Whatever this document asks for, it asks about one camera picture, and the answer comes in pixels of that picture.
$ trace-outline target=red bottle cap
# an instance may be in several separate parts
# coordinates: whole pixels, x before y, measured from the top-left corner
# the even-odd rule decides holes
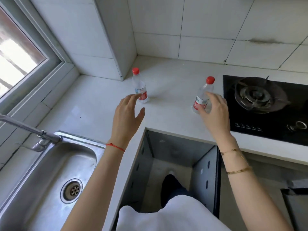
[[[206,78],[206,83],[207,84],[213,84],[214,82],[215,82],[215,78],[214,77],[209,76],[209,77]]]
[[[139,69],[137,67],[133,68],[133,74],[139,74]]]

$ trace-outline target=faucet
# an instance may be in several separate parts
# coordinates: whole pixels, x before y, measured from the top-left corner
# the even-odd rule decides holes
[[[59,135],[55,135],[55,134],[52,134],[52,133],[41,131],[41,130],[34,128],[32,126],[29,126],[29,125],[27,125],[23,122],[17,121],[14,118],[7,116],[7,115],[0,114],[0,121],[6,122],[10,125],[13,125],[13,126],[16,126],[18,128],[24,129],[26,131],[32,132],[34,134],[37,134],[37,136],[40,138],[40,140],[33,147],[26,147],[26,146],[23,146],[22,144],[20,144],[20,146],[28,148],[28,149],[33,150],[33,151],[41,152],[45,149],[45,147],[49,143],[57,144],[58,142],[60,142],[62,140]]]

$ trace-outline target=window glass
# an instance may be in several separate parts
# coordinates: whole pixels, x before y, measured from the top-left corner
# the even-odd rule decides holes
[[[45,59],[0,7],[0,97]]]

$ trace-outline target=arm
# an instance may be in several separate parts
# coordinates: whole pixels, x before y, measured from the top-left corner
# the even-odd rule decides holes
[[[208,114],[201,106],[199,113],[216,140],[227,172],[248,167],[242,157],[235,138],[230,132],[228,106],[220,95],[208,93],[212,110]],[[291,231],[293,230],[274,204],[268,193],[258,182],[252,170],[229,174],[232,191],[241,216],[249,231]]]
[[[121,100],[115,110],[108,143],[127,148],[144,118],[145,108],[135,117],[135,105],[140,96],[141,94],[132,94]],[[124,152],[116,147],[106,146],[61,231],[102,230],[123,154]]]

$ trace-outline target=white shirt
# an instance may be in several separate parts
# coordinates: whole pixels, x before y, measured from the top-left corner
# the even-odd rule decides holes
[[[230,231],[198,200],[178,195],[156,213],[138,213],[130,206],[120,209],[117,231]]]

